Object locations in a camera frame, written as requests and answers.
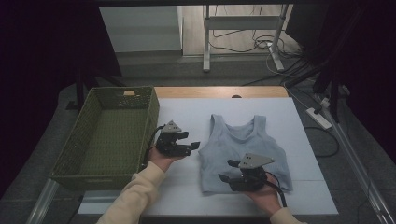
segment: basket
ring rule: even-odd
[[[159,110],[153,87],[91,89],[50,178],[71,190],[122,189],[141,168]]]

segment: tank top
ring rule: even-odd
[[[286,153],[266,133],[265,122],[265,116],[255,115],[243,126],[230,126],[221,115],[211,116],[209,140],[199,151],[203,192],[231,193],[230,186],[219,179],[219,174],[240,177],[240,169],[229,166],[227,160],[241,161],[246,153],[275,159],[275,162],[264,165],[264,170],[278,178],[282,190],[292,190]]]

